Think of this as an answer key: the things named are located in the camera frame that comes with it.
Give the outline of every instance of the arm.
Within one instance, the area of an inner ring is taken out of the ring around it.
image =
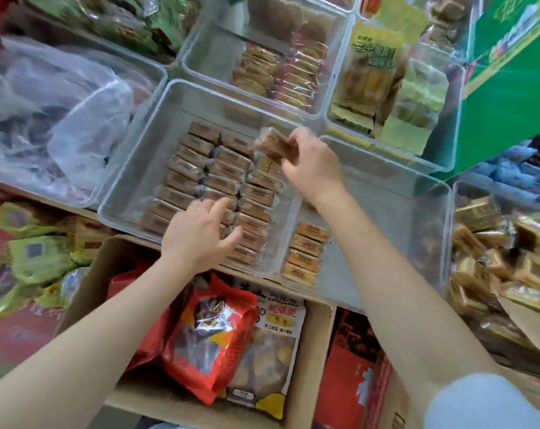
[[[439,390],[456,379],[497,373],[459,316],[347,192],[333,151],[306,128],[296,129],[291,141],[299,146],[299,164],[284,161],[283,171],[329,224],[375,335],[417,409],[425,411]]]
[[[151,268],[2,378],[0,429],[86,427],[182,288],[240,242],[240,228],[219,240],[227,204],[196,200],[175,215]]]

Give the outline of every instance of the yellow oval label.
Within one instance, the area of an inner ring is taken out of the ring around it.
[[[281,327],[293,327],[296,323],[292,319],[280,315],[266,315],[266,320],[274,325]]]

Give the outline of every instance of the red package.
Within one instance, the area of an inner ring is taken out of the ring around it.
[[[133,281],[137,280],[141,274],[143,274],[149,268],[149,266],[150,265],[148,264],[140,265],[133,271],[129,271],[112,278],[111,282],[109,283],[109,288],[107,289],[107,299],[117,295]],[[127,369],[125,369],[126,372],[134,367],[148,363],[161,354],[169,325],[170,309],[171,308],[169,307],[163,312],[159,320],[153,324],[149,332],[145,335],[143,340],[141,340],[137,351],[135,351],[135,355],[133,355]]]
[[[258,318],[257,298],[216,275],[196,289],[163,351],[166,372],[211,405],[231,381]]]

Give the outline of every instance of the forearm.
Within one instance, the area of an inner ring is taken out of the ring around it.
[[[0,429],[86,427],[140,341],[192,278],[183,262],[169,262],[159,260],[0,380]]]
[[[459,316],[349,193],[338,191],[316,206],[348,260],[381,346],[422,411],[455,379],[497,371]]]

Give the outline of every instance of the white sleeve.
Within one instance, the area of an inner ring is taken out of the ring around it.
[[[425,414],[424,429],[540,429],[540,411],[502,376],[473,374],[445,387]]]

